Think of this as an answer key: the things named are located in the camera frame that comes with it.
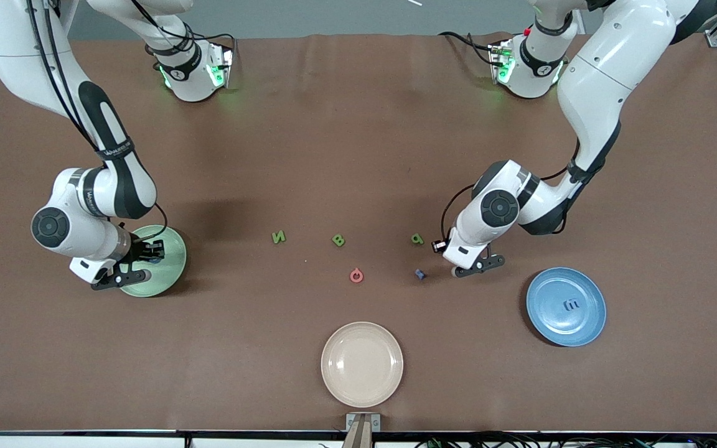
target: blue plate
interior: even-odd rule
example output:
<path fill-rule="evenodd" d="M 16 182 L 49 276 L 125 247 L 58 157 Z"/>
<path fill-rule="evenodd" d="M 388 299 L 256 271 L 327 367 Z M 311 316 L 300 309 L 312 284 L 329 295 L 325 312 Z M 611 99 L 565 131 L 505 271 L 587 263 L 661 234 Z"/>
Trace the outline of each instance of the blue plate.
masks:
<path fill-rule="evenodd" d="M 602 332 L 607 309 L 599 287 L 584 273 L 551 268 L 527 289 L 527 315 L 535 329 L 558 345 L 579 347 Z"/>

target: table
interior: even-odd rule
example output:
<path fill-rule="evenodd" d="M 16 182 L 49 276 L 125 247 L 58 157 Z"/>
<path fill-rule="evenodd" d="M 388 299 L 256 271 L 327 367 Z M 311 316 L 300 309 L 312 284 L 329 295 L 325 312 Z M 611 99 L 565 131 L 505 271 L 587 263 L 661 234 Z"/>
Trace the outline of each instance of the table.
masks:
<path fill-rule="evenodd" d="M 233 90 L 201 104 L 165 90 L 137 42 L 74 51 L 136 142 L 188 269 L 136 299 L 92 292 L 37 246 L 29 222 L 54 176 L 97 159 L 0 84 L 0 430 L 342 428 L 350 409 L 319 355 L 369 320 L 405 356 L 373 409 L 390 431 L 717 431 L 717 49 L 701 37 L 630 96 L 566 231 L 514 229 L 495 244 L 504 267 L 462 280 L 410 237 L 438 238 L 446 201 L 492 162 L 566 164 L 575 136 L 554 91 L 510 96 L 444 37 L 245 40 Z M 558 348 L 527 323 L 527 284 L 552 266 L 605 293 L 594 343 Z"/>

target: black cable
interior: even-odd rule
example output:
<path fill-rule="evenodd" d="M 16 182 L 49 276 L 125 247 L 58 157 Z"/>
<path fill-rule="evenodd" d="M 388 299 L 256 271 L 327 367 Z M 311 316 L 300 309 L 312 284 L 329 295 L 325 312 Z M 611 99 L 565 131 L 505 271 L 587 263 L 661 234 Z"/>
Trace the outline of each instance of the black cable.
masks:
<path fill-rule="evenodd" d="M 495 42 L 489 42 L 487 45 L 479 45 L 474 42 L 470 42 L 467 40 L 466 37 L 461 36 L 461 34 L 453 33 L 452 31 L 444 31 L 444 33 L 439 33 L 439 36 L 448 36 L 448 37 L 455 37 L 456 39 L 460 40 L 461 42 L 465 43 L 466 45 L 474 46 L 477 49 L 484 49 L 489 50 L 489 45 L 495 45 L 501 42 L 505 42 L 508 39 L 502 39 L 502 40 L 495 40 Z"/>
<path fill-rule="evenodd" d="M 574 159 L 577 159 L 577 153 L 578 153 L 578 152 L 580 152 L 580 140 L 579 140 L 579 139 L 577 140 L 577 146 L 574 147 L 574 155 L 571 156 L 572 161 L 573 161 Z M 554 178 L 560 176 L 561 174 L 565 173 L 566 170 L 568 170 L 568 169 L 569 169 L 569 167 L 568 167 L 568 165 L 566 165 L 566 167 L 564 167 L 563 170 L 558 171 L 558 172 L 555 173 L 554 175 L 543 177 L 543 178 L 541 178 L 541 180 L 554 179 Z"/>
<path fill-rule="evenodd" d="M 52 46 L 52 56 L 54 56 L 54 62 L 57 63 L 57 73 L 60 74 L 60 80 L 62 81 L 63 88 L 65 89 L 65 94 L 66 96 L 68 96 L 68 102 L 71 104 L 71 110 L 73 110 L 73 115 L 77 119 L 78 128 L 81 128 L 83 130 L 82 136 L 85 137 L 85 139 L 88 140 L 89 144 L 93 147 L 93 149 L 97 151 L 99 150 L 99 148 L 96 144 L 94 144 L 90 135 L 87 133 L 87 131 L 85 131 L 85 126 L 82 124 L 82 119 L 79 116 L 77 105 L 74 103 L 73 96 L 71 95 L 71 88 L 68 87 L 68 79 L 65 77 L 65 72 L 62 69 L 62 63 L 60 63 L 60 54 L 57 51 L 57 41 L 54 40 L 54 27 L 52 26 L 51 22 L 51 12 L 48 9 L 44 9 L 44 13 L 44 17 L 46 19 L 46 28 L 48 28 L 49 31 L 49 43 L 51 43 Z"/>
<path fill-rule="evenodd" d="M 164 223 L 162 224 L 162 229 L 160 229 L 159 232 L 154 233 L 153 235 L 149 235 L 148 237 L 138 238 L 135 242 L 143 242 L 152 238 L 157 238 L 159 237 L 159 235 L 162 235 L 162 232 L 165 232 L 165 229 L 167 229 L 167 215 L 165 214 L 165 210 L 163 210 L 162 207 L 160 207 L 159 204 L 157 204 L 156 202 L 154 202 L 154 207 L 157 207 L 159 213 L 162 213 L 162 220 L 164 221 Z"/>
<path fill-rule="evenodd" d="M 146 11 L 146 9 L 143 8 L 143 5 L 140 5 L 140 3 L 139 3 L 137 0 L 131 0 L 131 3 L 134 5 L 135 8 L 137 8 L 137 11 L 139 11 L 140 14 L 142 14 L 143 17 L 145 17 L 145 20 L 147 20 L 148 23 L 151 23 L 151 25 L 156 26 L 156 28 L 159 29 L 160 32 L 162 32 L 163 34 L 167 34 L 167 35 L 169 35 L 169 36 L 173 36 L 173 37 L 177 37 L 177 38 L 179 38 L 179 39 L 182 39 L 182 42 L 179 42 L 179 43 L 176 44 L 176 45 L 172 45 L 172 47 L 173 47 L 174 49 L 176 49 L 177 51 L 188 51 L 188 50 L 190 49 L 190 48 L 188 48 L 188 49 L 182 49 L 182 48 L 179 47 L 179 45 L 182 45 L 182 44 L 183 44 L 184 42 L 186 42 L 188 39 L 189 39 L 189 40 L 209 40 L 209 39 L 217 39 L 217 38 L 219 38 L 219 37 L 229 37 L 229 38 L 231 39 L 231 41 L 232 41 L 232 45 L 233 45 L 233 46 L 236 46 L 236 45 L 237 45 L 237 40 L 236 40 L 236 38 L 235 38 L 234 36 L 232 36 L 231 34 L 221 33 L 221 34 L 216 34 L 216 35 L 214 35 L 214 36 L 204 36 L 203 34 L 195 33 L 194 31 L 192 31 L 192 29 L 190 28 L 189 25 L 187 25 L 187 23 L 184 24 L 184 27 L 185 27 L 185 29 L 187 29 L 188 33 L 190 34 L 190 37 L 187 37 L 187 36 L 179 36 L 179 34 L 172 33 L 171 31 L 168 31 L 167 29 L 162 28 L 162 26 L 159 26 L 159 24 L 156 22 L 156 20 L 154 20 L 154 18 L 151 17 L 150 14 L 148 14 L 148 11 Z"/>
<path fill-rule="evenodd" d="M 475 50 L 475 54 L 476 54 L 478 57 L 480 57 L 480 59 L 483 60 L 483 62 L 488 63 L 489 65 L 493 65 L 493 66 L 495 66 L 495 67 L 502 67 L 502 66 L 504 66 L 504 64 L 503 64 L 502 62 L 493 62 L 493 60 L 489 60 L 489 59 L 486 59 L 485 57 L 483 57 L 483 55 L 480 54 L 480 49 L 478 49 L 478 48 L 477 48 L 477 45 L 475 45 L 475 41 L 472 40 L 472 34 L 467 33 L 466 38 L 469 39 L 469 43 L 470 43 L 470 45 L 472 46 L 472 49 Z"/>
<path fill-rule="evenodd" d="M 60 93 L 60 88 L 57 87 L 57 81 L 54 79 L 54 76 L 52 76 L 52 69 L 51 65 L 49 65 L 49 59 L 46 55 L 46 49 L 43 46 L 43 40 L 40 39 L 40 31 L 37 28 L 37 17 L 35 17 L 35 12 L 37 12 L 37 9 L 35 9 L 32 0 L 26 0 L 26 4 L 29 10 L 29 22 L 31 22 L 32 25 L 32 34 L 34 34 L 35 42 L 37 42 L 37 47 L 40 51 L 40 59 L 43 61 L 43 68 L 46 71 L 46 76 L 48 76 L 49 82 L 51 82 L 52 88 L 54 89 L 54 94 L 57 96 L 57 100 L 60 102 L 60 105 L 62 105 L 63 110 L 65 110 L 65 114 L 67 114 L 68 119 L 70 119 L 74 127 L 77 128 L 77 131 L 79 131 L 79 133 L 82 134 L 82 136 L 85 137 L 88 142 L 90 142 L 92 147 L 96 147 L 96 145 L 94 145 L 92 140 L 90 139 L 88 133 L 86 133 L 82 126 L 77 123 L 76 120 L 74 120 L 71 111 L 68 109 L 68 105 L 66 105 L 65 100 L 63 100 L 62 94 Z"/>
<path fill-rule="evenodd" d="M 450 206 L 452 206 L 452 203 L 455 202 L 455 200 L 458 198 L 458 196 L 461 196 L 461 193 L 463 193 L 466 190 L 469 190 L 470 188 L 474 187 L 475 184 L 467 185 L 464 188 L 461 188 L 461 191 L 456 193 L 455 196 L 452 196 L 452 199 L 450 199 L 450 202 L 447 202 L 447 207 L 444 208 L 444 212 L 441 212 L 441 240 L 446 241 L 447 236 L 444 235 L 444 217 L 447 216 L 447 210 L 450 209 Z"/>
<path fill-rule="evenodd" d="M 489 51 L 489 45 L 495 45 L 500 42 L 504 42 L 508 39 L 503 40 L 496 40 L 495 42 L 489 42 L 487 45 L 478 45 L 475 43 L 475 41 L 472 39 L 472 34 L 467 34 L 466 38 L 461 36 L 461 34 L 453 33 L 452 31 L 444 31 L 444 33 L 440 33 L 439 36 L 447 36 L 447 37 L 455 37 L 456 39 L 460 40 L 461 42 L 465 43 L 466 45 L 469 45 L 472 47 L 472 49 L 475 50 L 475 54 L 477 54 L 478 57 L 480 57 L 483 62 L 488 63 L 489 65 L 494 65 L 495 67 L 502 67 L 503 65 L 500 62 L 493 62 L 492 60 L 486 59 L 483 57 L 483 55 L 480 53 L 480 50 L 486 50 Z"/>

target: green led light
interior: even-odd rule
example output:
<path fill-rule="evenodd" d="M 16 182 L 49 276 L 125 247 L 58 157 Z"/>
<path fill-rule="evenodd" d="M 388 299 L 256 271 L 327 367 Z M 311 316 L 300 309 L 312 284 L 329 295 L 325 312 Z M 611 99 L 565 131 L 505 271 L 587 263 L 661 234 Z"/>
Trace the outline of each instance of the green led light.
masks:
<path fill-rule="evenodd" d="M 165 86 L 171 88 L 171 82 L 167 80 L 167 75 L 165 74 L 165 69 L 162 68 L 162 65 L 159 66 L 159 73 L 162 74 L 162 79 L 165 79 Z"/>
<path fill-rule="evenodd" d="M 210 65 L 207 65 L 207 68 L 210 72 L 212 84 L 214 84 L 215 87 L 222 86 L 225 83 L 225 80 L 223 80 L 223 70 L 217 67 L 212 67 Z"/>
<path fill-rule="evenodd" d="M 510 79 L 510 73 L 513 71 L 513 68 L 516 66 L 516 60 L 513 57 L 510 57 L 505 65 L 500 68 L 500 76 L 499 80 L 501 83 L 505 84 Z"/>
<path fill-rule="evenodd" d="M 563 61 L 558 64 L 558 68 L 555 69 L 555 77 L 552 78 L 552 84 L 555 84 L 558 82 L 558 78 L 560 78 L 560 69 L 563 68 Z"/>

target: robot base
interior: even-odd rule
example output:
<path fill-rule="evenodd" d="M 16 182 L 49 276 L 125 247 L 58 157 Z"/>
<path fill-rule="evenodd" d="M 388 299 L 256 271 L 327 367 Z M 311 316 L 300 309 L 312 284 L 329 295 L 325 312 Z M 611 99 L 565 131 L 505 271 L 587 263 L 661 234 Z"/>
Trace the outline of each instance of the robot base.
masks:
<path fill-rule="evenodd" d="M 159 232 L 162 226 L 145 226 L 132 232 L 140 238 Z M 162 235 L 152 238 L 148 242 L 162 239 L 165 242 L 165 258 L 159 263 L 148 261 L 135 261 L 132 269 L 145 269 L 151 273 L 150 278 L 142 283 L 129 284 L 120 290 L 133 297 L 154 297 L 173 286 L 182 277 L 184 267 L 187 265 L 187 246 L 182 236 L 168 227 Z"/>
<path fill-rule="evenodd" d="M 524 36 L 520 34 L 489 49 L 490 60 L 503 65 L 502 67 L 492 65 L 492 79 L 495 84 L 504 85 L 515 96 L 538 98 L 558 82 L 563 62 L 552 70 L 550 76 L 535 76 L 533 70 L 522 62 L 520 54 L 522 40 Z"/>
<path fill-rule="evenodd" d="M 188 103 L 205 100 L 217 89 L 228 88 L 234 59 L 233 49 L 208 42 L 195 44 L 202 49 L 202 54 L 207 56 L 199 62 L 199 66 L 194 71 L 191 71 L 187 80 L 176 78 L 183 77 L 182 72 L 171 69 L 168 73 L 162 65 L 157 68 L 165 80 L 165 86 L 170 88 L 178 99 Z"/>

